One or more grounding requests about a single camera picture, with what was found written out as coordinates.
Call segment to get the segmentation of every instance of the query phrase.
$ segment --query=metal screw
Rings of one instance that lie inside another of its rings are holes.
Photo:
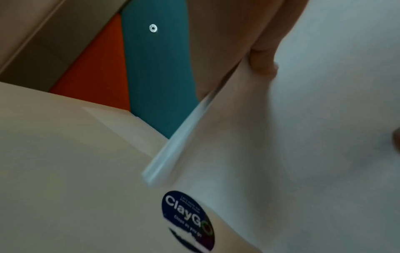
[[[157,26],[154,25],[154,24],[151,24],[150,27],[149,27],[149,29],[150,29],[150,32],[152,32],[152,33],[157,32]]]

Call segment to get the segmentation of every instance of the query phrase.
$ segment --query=teal panel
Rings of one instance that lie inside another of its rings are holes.
[[[122,11],[122,30],[131,111],[169,138],[198,104],[186,2],[132,0]]]

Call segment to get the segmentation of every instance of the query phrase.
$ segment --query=circular sticker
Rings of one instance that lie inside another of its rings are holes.
[[[171,233],[181,244],[196,253],[208,253],[213,249],[213,226],[194,199],[182,192],[170,191],[164,195],[161,207]]]

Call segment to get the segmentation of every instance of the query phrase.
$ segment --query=orange panel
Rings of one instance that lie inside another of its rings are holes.
[[[107,24],[50,92],[130,110],[120,14]]]

